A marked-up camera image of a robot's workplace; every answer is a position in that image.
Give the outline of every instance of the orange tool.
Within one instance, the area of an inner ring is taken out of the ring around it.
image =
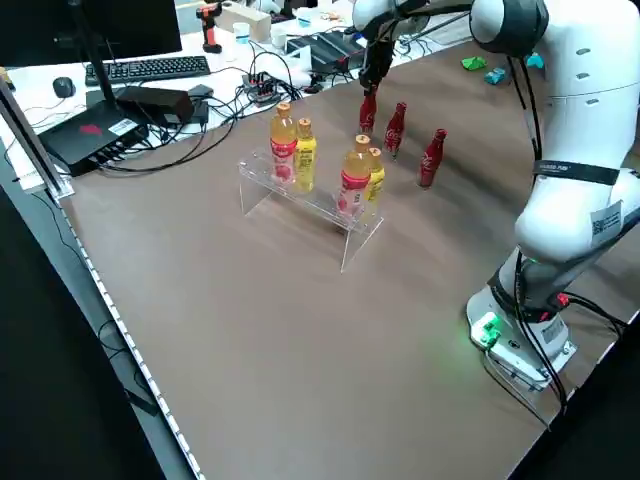
[[[222,46],[216,43],[214,34],[215,17],[220,16],[221,13],[222,3],[220,2],[200,7],[196,10],[196,17],[202,22],[202,33],[204,34],[202,49],[207,53],[220,53],[222,51]]]

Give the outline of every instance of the red coca-cola bottle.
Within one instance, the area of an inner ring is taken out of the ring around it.
[[[393,158],[398,155],[402,135],[404,134],[404,113],[407,111],[407,104],[400,102],[396,105],[396,113],[393,114],[387,131],[384,134],[384,147],[391,152]]]
[[[376,93],[378,87],[371,87],[371,90],[364,92],[364,101],[360,107],[360,133],[366,135],[371,134],[373,131],[373,124],[376,121],[376,111],[378,105],[376,104]]]
[[[439,128],[433,136],[431,144],[424,151],[422,161],[420,162],[420,170],[418,171],[418,185],[428,188],[433,184],[436,171],[442,162],[442,154],[444,152],[444,139],[447,131]]]

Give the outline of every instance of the yellow bottle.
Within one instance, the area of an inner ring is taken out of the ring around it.
[[[355,149],[347,152],[342,164],[342,189],[338,197],[338,211],[355,215],[364,203],[364,192],[371,178],[369,137],[356,136]]]
[[[294,181],[293,157],[296,150],[296,126],[291,119],[291,104],[280,103],[271,119],[273,179],[281,184]]]
[[[311,132],[311,120],[301,118],[298,121],[298,144],[296,145],[295,175],[296,190],[309,193],[313,190],[313,177],[316,171],[316,138]]]
[[[382,182],[384,181],[384,165],[382,165],[382,152],[379,148],[370,148],[369,154],[371,158],[371,178],[367,185],[365,198],[369,203],[376,205],[382,190]]]

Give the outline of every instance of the cup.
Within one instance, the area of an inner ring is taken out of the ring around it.
[[[311,26],[311,9],[308,7],[300,7],[296,16],[298,17],[298,25],[303,28],[307,28]]]
[[[284,27],[274,25],[271,27],[271,44],[279,49],[284,49],[284,45],[287,42],[287,31]]]
[[[236,37],[236,43],[249,43],[249,33],[251,26],[245,22],[235,22],[233,24],[233,34]]]

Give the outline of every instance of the clear acrylic stand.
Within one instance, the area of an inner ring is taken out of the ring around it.
[[[240,202],[245,215],[268,196],[277,194],[345,231],[341,272],[344,272],[349,261],[367,243],[383,221],[379,214],[365,210],[355,216],[341,214],[337,209],[335,197],[321,186],[315,186],[309,193],[298,193],[293,186],[280,185],[273,180],[271,155],[264,150],[252,152],[240,161],[238,168]]]

